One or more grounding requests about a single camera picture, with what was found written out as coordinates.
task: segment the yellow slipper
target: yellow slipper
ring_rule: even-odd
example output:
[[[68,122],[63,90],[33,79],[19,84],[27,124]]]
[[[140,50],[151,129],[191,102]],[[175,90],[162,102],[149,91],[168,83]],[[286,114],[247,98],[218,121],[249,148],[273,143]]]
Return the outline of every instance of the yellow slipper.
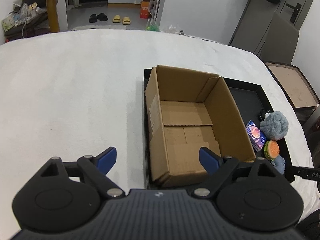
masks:
[[[122,24],[124,24],[124,25],[131,24],[130,18],[129,17],[123,17]]]
[[[119,22],[121,22],[120,15],[115,15],[115,16],[113,17],[112,22],[113,22],[113,23],[119,23]]]

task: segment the ribbed gray surface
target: ribbed gray surface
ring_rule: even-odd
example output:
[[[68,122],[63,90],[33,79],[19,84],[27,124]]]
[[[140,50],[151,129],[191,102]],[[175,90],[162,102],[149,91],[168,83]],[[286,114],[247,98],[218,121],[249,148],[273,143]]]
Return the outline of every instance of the ribbed gray surface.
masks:
[[[257,234],[227,223],[210,201],[190,197],[185,190],[133,189],[119,200],[110,200],[100,214],[79,229],[42,235],[21,231],[14,240],[298,240],[293,229]]]

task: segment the door handle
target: door handle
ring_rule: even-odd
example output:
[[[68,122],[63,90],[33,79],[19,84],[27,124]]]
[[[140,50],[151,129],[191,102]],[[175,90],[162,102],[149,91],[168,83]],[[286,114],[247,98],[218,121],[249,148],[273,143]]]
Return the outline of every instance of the door handle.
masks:
[[[294,23],[296,18],[297,18],[297,16],[298,16],[298,14],[299,14],[299,12],[300,12],[301,4],[297,3],[297,6],[294,7],[293,5],[287,3],[286,6],[288,6],[289,8],[294,10],[293,13],[292,13],[292,16],[290,18],[290,22]]]

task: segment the wooden baseboard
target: wooden baseboard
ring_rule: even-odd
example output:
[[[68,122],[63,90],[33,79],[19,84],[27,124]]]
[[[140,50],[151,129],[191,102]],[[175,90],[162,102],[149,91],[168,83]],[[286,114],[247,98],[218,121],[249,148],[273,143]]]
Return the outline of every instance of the wooden baseboard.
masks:
[[[114,8],[140,8],[139,4],[134,3],[108,3],[108,7]]]

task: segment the logo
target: logo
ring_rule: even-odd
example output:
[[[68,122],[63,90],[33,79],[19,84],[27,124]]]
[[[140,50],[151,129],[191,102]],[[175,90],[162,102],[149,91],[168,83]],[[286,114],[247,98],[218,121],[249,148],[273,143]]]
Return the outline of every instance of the logo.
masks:
[[[156,192],[156,193],[155,193],[155,196],[156,196],[156,197],[162,197],[162,196],[163,196],[163,193],[160,192],[160,191],[159,191],[159,192]]]

